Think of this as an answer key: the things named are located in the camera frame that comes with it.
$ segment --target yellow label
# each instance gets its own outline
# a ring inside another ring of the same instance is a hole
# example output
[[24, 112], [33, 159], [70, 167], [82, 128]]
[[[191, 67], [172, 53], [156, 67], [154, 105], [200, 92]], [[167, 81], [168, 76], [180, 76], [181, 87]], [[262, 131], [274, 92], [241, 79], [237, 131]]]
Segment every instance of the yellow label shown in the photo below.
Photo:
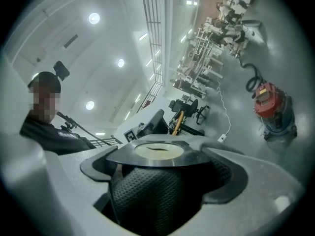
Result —
[[266, 89], [263, 89], [262, 91], [259, 92], [259, 94], [264, 93], [265, 91], [267, 91]]

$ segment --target concrete floor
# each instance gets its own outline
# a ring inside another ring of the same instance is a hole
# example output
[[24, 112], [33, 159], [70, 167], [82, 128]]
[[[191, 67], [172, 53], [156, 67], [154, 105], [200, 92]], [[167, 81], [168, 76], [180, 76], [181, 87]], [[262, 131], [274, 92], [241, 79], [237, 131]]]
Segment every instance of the concrete floor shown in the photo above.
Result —
[[[306, 183], [315, 160], [315, 66], [311, 48], [280, 0], [255, 0], [244, 19], [257, 19], [263, 24], [242, 61], [255, 64], [264, 79], [292, 96], [298, 137], [263, 139], [261, 121], [253, 112], [252, 94], [245, 90], [254, 72], [241, 68], [238, 60], [225, 51], [221, 91], [232, 124], [225, 143], [246, 155], [277, 163]], [[218, 139], [227, 132], [229, 123], [215, 90], [208, 90], [207, 102], [211, 110], [202, 128], [206, 136]]]

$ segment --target black mesh fabric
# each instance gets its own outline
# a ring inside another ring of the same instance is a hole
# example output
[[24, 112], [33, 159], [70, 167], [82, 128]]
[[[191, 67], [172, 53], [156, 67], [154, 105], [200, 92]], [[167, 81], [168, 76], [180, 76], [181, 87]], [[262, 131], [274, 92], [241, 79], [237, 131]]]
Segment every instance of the black mesh fabric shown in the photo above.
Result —
[[111, 186], [118, 223], [141, 236], [168, 235], [198, 212], [204, 193], [230, 177], [230, 169], [215, 160], [181, 168], [134, 168]]

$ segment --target black chair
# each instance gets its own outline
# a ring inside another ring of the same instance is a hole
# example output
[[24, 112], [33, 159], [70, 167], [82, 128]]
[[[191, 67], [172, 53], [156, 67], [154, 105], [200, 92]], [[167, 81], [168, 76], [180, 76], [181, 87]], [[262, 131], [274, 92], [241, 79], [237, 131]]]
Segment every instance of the black chair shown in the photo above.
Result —
[[172, 112], [180, 112], [180, 111], [184, 111], [184, 116], [186, 117], [192, 117], [193, 114], [197, 114], [196, 118], [197, 121], [196, 123], [199, 125], [200, 123], [199, 118], [203, 117], [204, 119], [206, 119], [206, 117], [202, 114], [202, 111], [204, 111], [206, 108], [209, 108], [209, 106], [205, 106], [205, 107], [201, 107], [200, 110], [197, 109], [198, 108], [198, 100], [194, 100], [193, 103], [191, 105], [184, 103], [181, 100], [172, 100], [171, 103], [168, 106], [169, 108], [172, 109]]

